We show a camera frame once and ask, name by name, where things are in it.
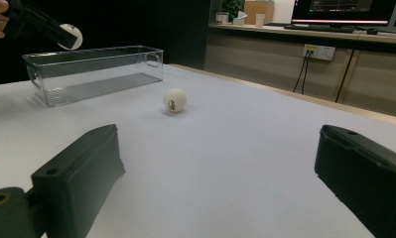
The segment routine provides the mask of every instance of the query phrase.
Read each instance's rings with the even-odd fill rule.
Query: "ping pong ball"
[[[171,112],[182,111],[187,101],[185,92],[179,88],[171,88],[164,95],[164,105]]]
[[[73,47],[71,47],[71,50],[78,49],[80,45],[82,45],[82,41],[83,41],[82,33],[80,32],[80,30],[71,24],[61,24],[61,28],[65,29],[67,32],[77,37],[76,42],[74,42]],[[61,46],[61,48],[65,50],[69,50],[68,48],[62,46],[61,44],[59,44],[59,46]]]

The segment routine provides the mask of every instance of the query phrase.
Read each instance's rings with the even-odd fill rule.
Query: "transparent box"
[[[49,107],[163,80],[163,50],[128,46],[23,55],[35,94]]]

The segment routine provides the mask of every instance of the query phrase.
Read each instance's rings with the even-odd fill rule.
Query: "wall socket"
[[[307,56],[307,52],[312,52],[310,55],[310,58],[312,59],[332,60],[334,48],[305,44],[303,49],[303,57]]]

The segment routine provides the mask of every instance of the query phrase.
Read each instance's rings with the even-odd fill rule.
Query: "computer mouse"
[[[377,35],[379,33],[379,30],[374,29],[374,28],[369,28],[367,29],[367,35]]]

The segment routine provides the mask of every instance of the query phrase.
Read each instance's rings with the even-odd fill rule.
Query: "container rim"
[[[86,50],[74,50],[74,51],[68,50],[68,51],[61,51],[61,52],[25,54],[25,55],[22,55],[22,59],[24,61],[36,66],[36,67],[40,67],[40,66],[48,66],[48,65],[55,65],[55,64],[74,63],[74,62],[79,62],[79,61],[113,59],[113,58],[126,57],[126,55],[114,56],[114,57],[101,57],[101,58],[93,58],[93,59],[79,59],[79,60],[62,61],[62,62],[49,62],[49,63],[36,63],[36,62],[31,61],[30,58],[39,58],[39,57],[54,56],[54,55],[68,55],[68,54],[81,54],[81,53],[91,53],[91,52],[103,52],[103,51],[129,49],[129,48],[143,48],[143,49],[151,50],[148,53],[162,53],[164,51],[164,50],[157,49],[157,48],[147,47],[147,46],[143,46],[143,45],[136,45],[136,46],[124,46],[124,47],[96,48],[96,49],[86,49]],[[136,56],[136,55],[142,55],[142,54],[144,54],[144,53],[134,53],[134,54],[130,54],[129,56]]]

